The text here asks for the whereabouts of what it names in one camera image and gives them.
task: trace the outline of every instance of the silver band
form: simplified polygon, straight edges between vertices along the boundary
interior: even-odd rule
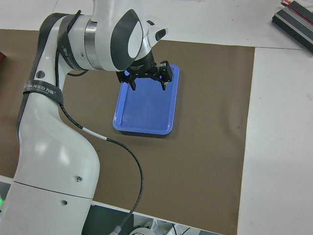
[[[104,70],[99,63],[98,56],[96,53],[95,47],[96,29],[97,23],[89,20],[85,30],[85,51],[91,66],[93,66],[96,70]]]

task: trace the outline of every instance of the blue tray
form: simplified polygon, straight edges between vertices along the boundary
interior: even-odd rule
[[[172,82],[163,91],[161,84],[149,78],[136,79],[136,91],[121,84],[113,127],[118,131],[167,135],[172,131],[179,68],[171,65]]]

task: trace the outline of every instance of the white robotic arm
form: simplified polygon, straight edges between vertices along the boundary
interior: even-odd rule
[[[140,0],[94,0],[92,16],[55,13],[44,21],[19,114],[20,157],[0,213],[1,235],[81,234],[99,160],[59,117],[65,76],[71,70],[116,71],[133,89],[144,75],[165,89],[171,70],[167,61],[155,64],[151,47],[166,29],[153,26],[144,20]]]

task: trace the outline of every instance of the white tabletop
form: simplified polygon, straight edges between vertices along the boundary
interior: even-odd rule
[[[313,10],[313,1],[299,0]],[[271,22],[279,0],[144,0],[167,40],[257,47],[238,235],[313,234],[313,67]],[[0,28],[38,30],[52,12],[91,14],[91,0],[1,0]]]

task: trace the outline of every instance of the brown cardboard surface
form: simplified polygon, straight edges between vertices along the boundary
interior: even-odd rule
[[[14,176],[18,162],[16,119],[37,36],[37,31],[0,30],[0,51],[7,56],[0,69],[0,175],[7,177]],[[137,212],[235,235],[254,48],[161,41],[153,53],[156,62],[168,60],[180,68],[168,136],[127,136],[113,129],[115,72],[68,77],[65,107],[80,124],[123,142],[138,156],[145,188]],[[135,162],[119,146],[83,135],[101,164],[94,200],[130,209],[139,190]]]

